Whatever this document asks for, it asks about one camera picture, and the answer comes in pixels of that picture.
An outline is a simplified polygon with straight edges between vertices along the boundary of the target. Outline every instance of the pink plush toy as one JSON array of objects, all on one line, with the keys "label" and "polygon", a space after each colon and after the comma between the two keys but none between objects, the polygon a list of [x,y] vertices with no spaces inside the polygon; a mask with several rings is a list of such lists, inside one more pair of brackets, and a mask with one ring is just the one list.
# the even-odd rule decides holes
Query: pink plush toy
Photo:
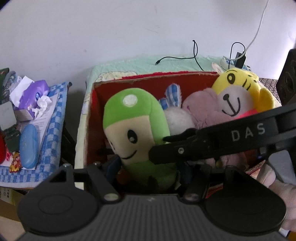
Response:
[{"label": "pink plush toy", "polygon": [[[192,116],[197,129],[217,125],[231,121],[233,118],[219,111],[218,96],[211,88],[197,91],[189,95],[183,102],[182,109]],[[211,166],[233,165],[244,170],[248,167],[247,158],[244,153],[232,154],[221,157],[221,162],[215,163],[213,158],[207,159],[206,163]]]}]

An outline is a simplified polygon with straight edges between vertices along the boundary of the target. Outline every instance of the white dot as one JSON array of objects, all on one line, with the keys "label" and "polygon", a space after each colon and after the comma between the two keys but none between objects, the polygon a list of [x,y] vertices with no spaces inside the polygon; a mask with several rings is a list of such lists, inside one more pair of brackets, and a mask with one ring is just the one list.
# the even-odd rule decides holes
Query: white dot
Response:
[{"label": "white dot", "polygon": [[138,102],[138,98],[133,94],[127,95],[123,99],[123,104],[127,107],[133,107],[136,105],[137,102]]}]

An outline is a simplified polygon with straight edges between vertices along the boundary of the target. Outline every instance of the green plush hat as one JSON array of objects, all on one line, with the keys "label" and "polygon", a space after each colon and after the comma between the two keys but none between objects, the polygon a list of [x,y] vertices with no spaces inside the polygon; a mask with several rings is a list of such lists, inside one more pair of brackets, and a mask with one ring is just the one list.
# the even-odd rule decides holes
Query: green plush hat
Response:
[{"label": "green plush hat", "polygon": [[125,89],[112,96],[104,109],[103,128],[139,116],[149,116],[151,131],[157,145],[169,136],[167,120],[157,99],[140,88]]}]

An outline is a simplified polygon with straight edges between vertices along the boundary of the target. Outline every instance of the blue and white checkered cloth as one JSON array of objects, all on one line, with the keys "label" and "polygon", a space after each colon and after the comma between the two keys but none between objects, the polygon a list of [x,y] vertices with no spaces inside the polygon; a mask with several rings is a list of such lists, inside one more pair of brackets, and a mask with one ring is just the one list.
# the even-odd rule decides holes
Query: blue and white checkered cloth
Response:
[{"label": "blue and white checkered cloth", "polygon": [[59,97],[44,137],[36,170],[22,169],[10,173],[9,167],[0,166],[0,186],[34,188],[59,167],[68,84],[64,82],[50,88],[48,96],[59,94]]},{"label": "blue and white checkered cloth", "polygon": [[161,98],[159,103],[164,110],[171,106],[181,108],[182,96],[180,86],[177,84],[169,85],[165,90],[165,98]]}]

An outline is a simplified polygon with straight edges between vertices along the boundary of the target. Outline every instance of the black speaker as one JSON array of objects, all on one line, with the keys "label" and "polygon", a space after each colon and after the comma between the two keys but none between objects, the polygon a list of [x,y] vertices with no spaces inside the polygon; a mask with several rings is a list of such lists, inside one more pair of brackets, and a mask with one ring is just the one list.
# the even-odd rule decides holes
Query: black speaker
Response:
[{"label": "black speaker", "polygon": [[296,49],[288,53],[276,90],[282,105],[296,102]]}]

